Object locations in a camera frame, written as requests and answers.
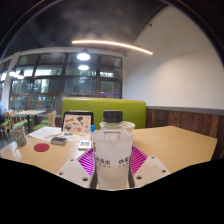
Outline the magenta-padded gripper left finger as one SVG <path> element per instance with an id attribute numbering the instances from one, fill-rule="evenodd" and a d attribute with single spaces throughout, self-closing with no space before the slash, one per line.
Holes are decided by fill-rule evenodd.
<path id="1" fill-rule="evenodd" d="M 93 150 L 89 149 L 78 158 L 69 159 L 56 175 L 81 187 L 95 189 L 97 174 Z"/>

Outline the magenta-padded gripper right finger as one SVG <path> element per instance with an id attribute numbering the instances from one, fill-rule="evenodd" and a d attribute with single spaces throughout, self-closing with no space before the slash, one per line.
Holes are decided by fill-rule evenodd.
<path id="1" fill-rule="evenodd" d="M 128 184 L 130 188 L 140 188 L 170 174 L 170 171 L 155 156 L 148 156 L 139 148 L 132 147 Z"/>

